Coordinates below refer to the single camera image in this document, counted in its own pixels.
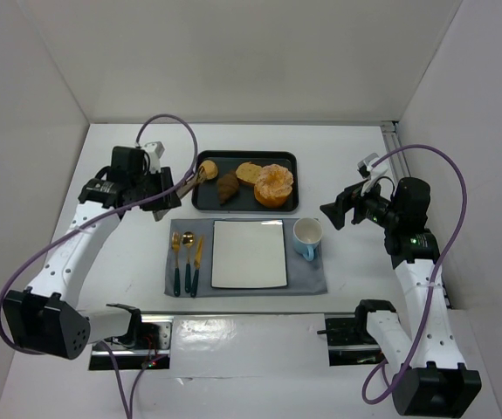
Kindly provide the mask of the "silver metal tongs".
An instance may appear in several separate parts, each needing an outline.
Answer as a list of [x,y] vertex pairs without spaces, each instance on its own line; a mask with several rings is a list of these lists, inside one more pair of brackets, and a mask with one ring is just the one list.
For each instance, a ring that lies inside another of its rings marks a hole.
[[[202,165],[198,167],[196,174],[190,177],[179,189],[174,193],[174,205],[173,208],[177,208],[182,205],[182,199],[191,192],[195,187],[207,181],[207,174]],[[153,212],[154,220],[156,222],[161,221],[169,212],[169,209],[160,209]]]

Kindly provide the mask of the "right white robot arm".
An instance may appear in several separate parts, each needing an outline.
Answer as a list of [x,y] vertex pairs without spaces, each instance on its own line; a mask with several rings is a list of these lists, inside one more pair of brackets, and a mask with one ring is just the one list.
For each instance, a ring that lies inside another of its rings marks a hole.
[[401,416],[459,418],[482,388],[478,371],[470,369],[452,332],[445,301],[441,252],[426,228],[430,185],[402,178],[391,198],[379,185],[349,186],[333,203],[321,206],[336,230],[369,220],[384,229],[384,245],[406,300],[411,333],[406,333],[387,300],[363,299],[355,310],[355,329],[382,350],[394,375],[387,392]]

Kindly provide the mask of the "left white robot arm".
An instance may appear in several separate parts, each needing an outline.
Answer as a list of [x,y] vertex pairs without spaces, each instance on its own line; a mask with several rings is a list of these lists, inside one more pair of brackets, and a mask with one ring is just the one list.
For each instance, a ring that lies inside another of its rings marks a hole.
[[145,211],[180,206],[169,193],[170,168],[160,165],[164,147],[150,142],[142,148],[116,146],[109,166],[90,179],[67,231],[42,271],[22,291],[9,291],[2,308],[14,344],[22,351],[76,359],[89,344],[117,340],[136,344],[141,311],[109,304],[99,312],[81,312],[79,295],[103,244],[134,204]]

